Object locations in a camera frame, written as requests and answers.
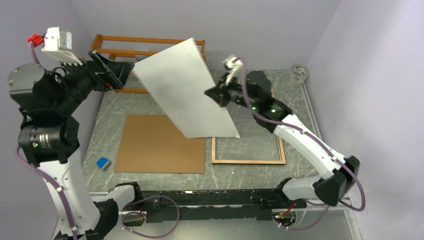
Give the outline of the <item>landscape photo print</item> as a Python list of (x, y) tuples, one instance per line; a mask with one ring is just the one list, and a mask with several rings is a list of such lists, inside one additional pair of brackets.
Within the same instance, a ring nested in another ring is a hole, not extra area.
[(193, 38), (135, 63), (132, 71), (186, 138), (240, 137), (228, 110), (205, 95), (215, 82)]

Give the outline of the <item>brown backing board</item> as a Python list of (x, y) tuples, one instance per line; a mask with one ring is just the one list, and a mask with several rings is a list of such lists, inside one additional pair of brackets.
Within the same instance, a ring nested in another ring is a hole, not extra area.
[(115, 173), (203, 174), (204, 138), (186, 138), (166, 115), (129, 114)]

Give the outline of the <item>picture frame black and wood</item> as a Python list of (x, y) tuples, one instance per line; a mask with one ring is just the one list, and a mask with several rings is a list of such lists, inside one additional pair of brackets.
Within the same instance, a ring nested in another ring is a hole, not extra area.
[(280, 137), (257, 124), (248, 109), (232, 102), (226, 109), (239, 137), (212, 137), (212, 164), (283, 166), (287, 163)]

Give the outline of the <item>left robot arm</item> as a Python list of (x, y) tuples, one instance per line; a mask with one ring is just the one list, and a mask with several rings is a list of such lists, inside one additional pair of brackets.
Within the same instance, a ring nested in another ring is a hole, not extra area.
[(121, 90), (134, 63), (115, 61), (92, 50), (89, 60), (61, 63), (63, 74), (27, 63), (8, 76), (10, 97), (23, 120), (18, 135), (18, 160), (46, 182), (59, 214), (57, 240), (102, 240), (117, 225), (124, 207), (137, 210), (143, 196), (137, 182), (117, 184), (92, 199), (82, 171), (75, 110), (93, 91)]

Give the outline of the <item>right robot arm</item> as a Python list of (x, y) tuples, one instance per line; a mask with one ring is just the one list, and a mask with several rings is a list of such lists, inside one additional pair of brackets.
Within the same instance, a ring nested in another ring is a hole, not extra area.
[(241, 83), (225, 73), (216, 86), (205, 90), (220, 107), (234, 103), (245, 107), (256, 123), (294, 147), (318, 172), (300, 179), (286, 178), (275, 189), (275, 202), (282, 208), (300, 199), (319, 199), (336, 206), (358, 179), (360, 161), (345, 157), (319, 139), (283, 102), (272, 95), (272, 83), (263, 71), (252, 71)]

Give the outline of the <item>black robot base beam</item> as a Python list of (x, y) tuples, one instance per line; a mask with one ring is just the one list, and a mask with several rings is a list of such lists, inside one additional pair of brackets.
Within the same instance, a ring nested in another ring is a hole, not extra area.
[(281, 188), (142, 190), (125, 203), (124, 212), (144, 212), (147, 223), (188, 220), (256, 219), (270, 221), (279, 212), (305, 209), (304, 200), (290, 200)]

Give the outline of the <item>orange wooden shelf rack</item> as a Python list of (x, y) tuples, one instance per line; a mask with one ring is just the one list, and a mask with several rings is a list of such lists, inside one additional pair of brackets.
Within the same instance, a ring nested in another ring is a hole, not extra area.
[(110, 60), (116, 58), (135, 60), (137, 57), (150, 57), (181, 42), (183, 42), (182, 39), (97, 34), (91, 44), (91, 49), (108, 55)]

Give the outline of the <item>clear tape roll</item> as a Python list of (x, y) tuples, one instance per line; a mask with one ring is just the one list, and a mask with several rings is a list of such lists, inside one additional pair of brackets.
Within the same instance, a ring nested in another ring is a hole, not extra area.
[(308, 78), (309, 73), (306, 66), (293, 64), (288, 71), (288, 76), (293, 83), (302, 84)]

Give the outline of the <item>blue grey eraser block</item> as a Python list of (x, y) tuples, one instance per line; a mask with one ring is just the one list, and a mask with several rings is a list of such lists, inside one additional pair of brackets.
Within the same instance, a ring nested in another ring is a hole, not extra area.
[(99, 169), (106, 171), (110, 166), (111, 166), (111, 162), (105, 158), (105, 157), (100, 157), (97, 161), (96, 161), (96, 165)]

